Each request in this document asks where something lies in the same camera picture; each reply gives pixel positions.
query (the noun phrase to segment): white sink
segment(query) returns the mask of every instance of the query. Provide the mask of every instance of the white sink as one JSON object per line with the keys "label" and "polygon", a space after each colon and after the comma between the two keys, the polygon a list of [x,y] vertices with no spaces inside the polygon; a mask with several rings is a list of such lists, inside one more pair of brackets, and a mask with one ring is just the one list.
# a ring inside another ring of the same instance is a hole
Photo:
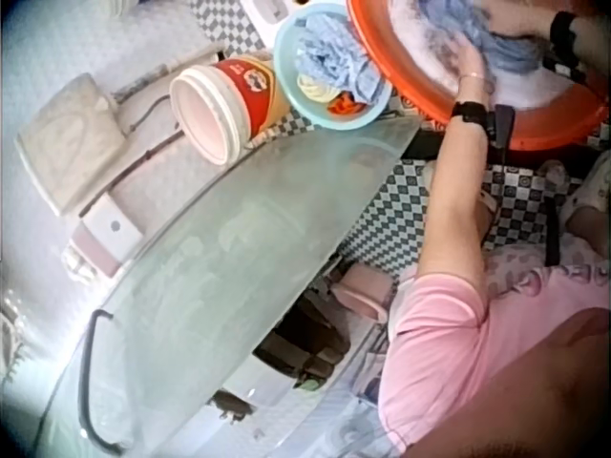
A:
{"label": "white sink", "polygon": [[276,33],[285,19],[294,11],[315,3],[345,5],[346,0],[241,0],[242,7],[259,33],[266,48],[272,49]]}

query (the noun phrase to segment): orange plastic basin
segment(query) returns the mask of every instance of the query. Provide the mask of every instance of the orange plastic basin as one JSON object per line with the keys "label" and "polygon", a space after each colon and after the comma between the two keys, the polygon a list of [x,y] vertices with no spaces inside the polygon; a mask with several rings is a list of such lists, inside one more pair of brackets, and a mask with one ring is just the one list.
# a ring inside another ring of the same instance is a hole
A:
{"label": "orange plastic basin", "polygon": [[[556,2],[539,0],[533,3],[544,5]],[[371,58],[384,76],[422,112],[447,124],[453,97],[431,81],[413,62],[392,31],[387,4],[388,0],[348,0],[348,10]],[[581,4],[572,10],[577,13],[592,12]],[[545,107],[518,111],[511,148],[546,150],[586,138],[608,116],[608,107],[604,102],[608,100],[605,78],[590,73],[588,84],[601,97],[574,84]]]}

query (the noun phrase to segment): bracelet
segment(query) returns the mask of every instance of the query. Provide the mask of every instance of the bracelet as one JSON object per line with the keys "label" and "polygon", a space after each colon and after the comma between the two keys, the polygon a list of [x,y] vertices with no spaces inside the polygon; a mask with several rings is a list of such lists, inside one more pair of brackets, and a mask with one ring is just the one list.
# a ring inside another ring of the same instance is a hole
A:
{"label": "bracelet", "polygon": [[490,81],[485,75],[477,73],[477,72],[470,72],[467,74],[461,74],[460,76],[458,76],[458,86],[460,86],[460,82],[463,80],[463,78],[477,78],[477,79],[481,79],[484,82],[484,91],[486,91],[486,94],[490,95],[495,91],[495,83],[493,83],[492,81]]}

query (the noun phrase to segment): soap suds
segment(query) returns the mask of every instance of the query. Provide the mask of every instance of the soap suds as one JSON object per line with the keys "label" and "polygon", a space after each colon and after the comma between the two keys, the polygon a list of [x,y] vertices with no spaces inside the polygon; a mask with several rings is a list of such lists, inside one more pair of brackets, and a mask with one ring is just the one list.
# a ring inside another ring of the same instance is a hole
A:
{"label": "soap suds", "polygon": [[[399,41],[416,65],[450,94],[458,91],[458,77],[449,65],[445,34],[422,15],[417,0],[389,0],[390,21]],[[496,78],[493,103],[529,109],[549,104],[573,83],[543,67],[526,74],[492,69]]]}

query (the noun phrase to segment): black bracelet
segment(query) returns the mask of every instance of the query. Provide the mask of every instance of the black bracelet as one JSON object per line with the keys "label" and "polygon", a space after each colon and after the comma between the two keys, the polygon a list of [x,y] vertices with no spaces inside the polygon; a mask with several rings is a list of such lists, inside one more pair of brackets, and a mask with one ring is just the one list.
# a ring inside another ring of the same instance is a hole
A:
{"label": "black bracelet", "polygon": [[576,18],[572,12],[559,11],[550,27],[550,41],[554,45],[554,53],[568,67],[574,69],[579,59],[573,53],[577,36],[571,31],[571,23]]}

